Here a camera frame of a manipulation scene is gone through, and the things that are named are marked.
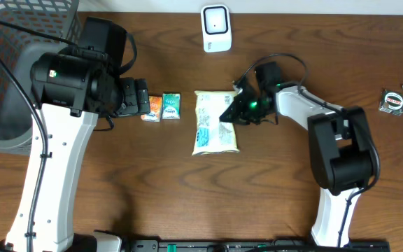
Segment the yellow snack bag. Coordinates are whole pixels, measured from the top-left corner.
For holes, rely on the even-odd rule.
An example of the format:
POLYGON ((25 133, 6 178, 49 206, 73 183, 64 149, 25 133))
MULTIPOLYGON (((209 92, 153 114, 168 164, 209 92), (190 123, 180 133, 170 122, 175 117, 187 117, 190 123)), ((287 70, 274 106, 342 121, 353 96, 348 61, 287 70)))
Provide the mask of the yellow snack bag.
POLYGON ((220 121, 236 92, 196 90, 195 95, 197 130, 192 155, 239 153, 233 124, 220 121))

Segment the green tissue packet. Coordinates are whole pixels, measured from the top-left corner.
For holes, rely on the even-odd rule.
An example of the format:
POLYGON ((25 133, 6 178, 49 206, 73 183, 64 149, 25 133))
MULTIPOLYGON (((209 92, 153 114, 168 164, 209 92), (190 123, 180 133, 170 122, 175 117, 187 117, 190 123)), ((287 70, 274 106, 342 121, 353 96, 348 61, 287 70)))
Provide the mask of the green tissue packet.
POLYGON ((164 120, 180 119, 181 95, 178 93, 164 93, 162 118, 164 120))

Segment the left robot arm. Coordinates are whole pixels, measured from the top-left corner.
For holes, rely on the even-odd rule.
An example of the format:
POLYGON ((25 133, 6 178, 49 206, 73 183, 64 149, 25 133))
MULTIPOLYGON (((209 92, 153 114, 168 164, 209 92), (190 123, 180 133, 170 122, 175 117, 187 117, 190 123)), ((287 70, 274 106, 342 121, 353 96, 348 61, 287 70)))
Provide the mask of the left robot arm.
POLYGON ((34 105, 31 151, 17 216, 0 251, 124 251, 117 234, 73 230, 85 149, 98 119, 149 112, 144 79, 125 77, 123 48, 69 46, 42 54, 29 78, 34 105))

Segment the orange snack packet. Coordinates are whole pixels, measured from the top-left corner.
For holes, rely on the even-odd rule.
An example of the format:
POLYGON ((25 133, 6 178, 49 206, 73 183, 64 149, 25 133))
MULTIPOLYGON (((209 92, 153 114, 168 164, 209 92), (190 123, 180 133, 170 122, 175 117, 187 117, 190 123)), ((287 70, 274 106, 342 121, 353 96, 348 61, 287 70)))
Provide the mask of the orange snack packet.
POLYGON ((161 120, 163 98, 150 96, 149 104, 150 112, 141 115, 141 119, 148 122, 159 122, 161 120))

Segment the black round-logo snack packet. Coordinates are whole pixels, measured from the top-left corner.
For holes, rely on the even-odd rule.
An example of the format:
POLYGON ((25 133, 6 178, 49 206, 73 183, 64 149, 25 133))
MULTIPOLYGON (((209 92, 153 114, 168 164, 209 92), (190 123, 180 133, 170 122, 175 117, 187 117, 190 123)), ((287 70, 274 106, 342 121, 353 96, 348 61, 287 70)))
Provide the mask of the black round-logo snack packet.
POLYGON ((401 116, 403 114, 403 96, 392 90, 383 90, 379 103, 379 111, 401 116))

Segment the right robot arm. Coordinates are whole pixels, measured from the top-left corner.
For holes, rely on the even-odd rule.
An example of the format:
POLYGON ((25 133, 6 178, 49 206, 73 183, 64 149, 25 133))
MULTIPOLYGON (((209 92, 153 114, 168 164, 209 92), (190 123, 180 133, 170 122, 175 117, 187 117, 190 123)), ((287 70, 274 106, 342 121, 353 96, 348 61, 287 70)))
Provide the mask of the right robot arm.
POLYGON ((258 125, 274 114, 290 118, 307 131, 311 171, 320 186, 311 238, 319 246, 349 246, 348 231, 358 198, 381 175, 380 156, 364 110, 330 104, 295 81, 262 80, 261 97, 246 79, 233 87, 237 95, 220 121, 258 125))

